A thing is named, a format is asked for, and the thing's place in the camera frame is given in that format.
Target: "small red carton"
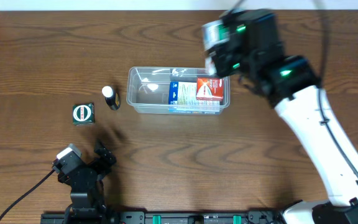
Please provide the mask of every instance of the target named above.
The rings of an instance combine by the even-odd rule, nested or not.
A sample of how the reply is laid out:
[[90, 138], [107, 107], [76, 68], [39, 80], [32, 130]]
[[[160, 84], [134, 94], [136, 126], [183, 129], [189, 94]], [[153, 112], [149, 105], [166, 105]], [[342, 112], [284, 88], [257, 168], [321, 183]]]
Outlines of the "small red carton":
[[222, 101], [222, 78], [197, 78], [197, 100]]

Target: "white wall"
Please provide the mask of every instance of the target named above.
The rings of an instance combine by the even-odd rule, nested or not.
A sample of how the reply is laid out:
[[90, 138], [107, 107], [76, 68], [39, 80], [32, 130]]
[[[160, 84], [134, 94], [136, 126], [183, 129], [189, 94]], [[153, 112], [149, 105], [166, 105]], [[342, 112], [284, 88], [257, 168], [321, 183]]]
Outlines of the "white wall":
[[[327, 9], [358, 9], [358, 0], [322, 0]], [[221, 10], [237, 0], [0, 0], [0, 11]], [[315, 9], [313, 0], [248, 0], [246, 9]]]

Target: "wooden table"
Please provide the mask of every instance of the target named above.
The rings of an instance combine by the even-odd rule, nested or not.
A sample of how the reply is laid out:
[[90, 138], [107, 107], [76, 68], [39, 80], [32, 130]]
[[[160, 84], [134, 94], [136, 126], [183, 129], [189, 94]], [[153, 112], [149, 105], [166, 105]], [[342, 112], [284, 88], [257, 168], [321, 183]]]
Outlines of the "wooden table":
[[[219, 116], [138, 114], [125, 103], [131, 67], [203, 67], [200, 26], [220, 13], [0, 12], [0, 214], [51, 169], [69, 143], [92, 159], [96, 138], [118, 159], [105, 179], [111, 205], [246, 210], [326, 198], [295, 135], [234, 77], [231, 105]], [[277, 15], [287, 53], [307, 56], [317, 70], [316, 13]], [[326, 89], [358, 149], [358, 11], [329, 15]], [[108, 84], [123, 90], [118, 111], [101, 95]], [[95, 104], [96, 124], [76, 127], [72, 106], [87, 102]], [[69, 204], [69, 186], [53, 175], [2, 222], [39, 223], [44, 211]]]

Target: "clear plastic container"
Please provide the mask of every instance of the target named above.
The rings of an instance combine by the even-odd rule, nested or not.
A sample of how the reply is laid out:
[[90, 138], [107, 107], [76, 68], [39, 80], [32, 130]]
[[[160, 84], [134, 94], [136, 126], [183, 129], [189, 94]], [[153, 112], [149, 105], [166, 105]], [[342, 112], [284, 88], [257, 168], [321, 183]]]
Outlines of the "clear plastic container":
[[230, 105], [230, 79], [223, 78], [224, 93], [218, 105], [171, 105], [171, 82], [196, 83], [198, 77], [217, 78], [205, 68], [133, 67], [129, 70], [127, 103], [138, 113], [155, 114], [221, 114]]

